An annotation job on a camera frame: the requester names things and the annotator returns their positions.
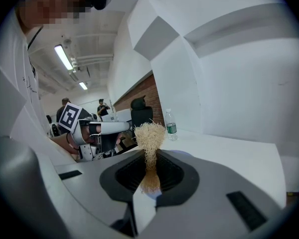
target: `water bottle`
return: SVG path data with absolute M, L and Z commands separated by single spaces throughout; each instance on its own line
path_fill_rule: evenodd
M 171 141 L 176 141 L 178 138 L 176 123 L 173 114 L 170 112 L 170 109 L 166 109 L 165 121 L 166 121 L 168 139 Z

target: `white shirt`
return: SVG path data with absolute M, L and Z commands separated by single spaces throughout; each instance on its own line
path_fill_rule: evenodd
M 0 109 L 4 111 L 0 135 L 27 144 L 37 154 L 49 155 L 54 165 L 74 162 L 69 155 L 56 151 L 47 137 L 50 127 L 39 100 L 38 74 L 32 72 L 26 37 L 14 10 L 0 28 L 0 95 Z

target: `green label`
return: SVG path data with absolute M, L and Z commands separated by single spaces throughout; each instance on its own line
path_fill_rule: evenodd
M 168 133 L 176 133 L 177 132 L 176 125 L 167 126 L 167 132 Z

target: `black and white square marker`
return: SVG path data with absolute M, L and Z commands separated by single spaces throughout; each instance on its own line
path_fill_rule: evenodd
M 67 103 L 61 115 L 59 125 L 73 132 L 81 110 L 82 107 Z

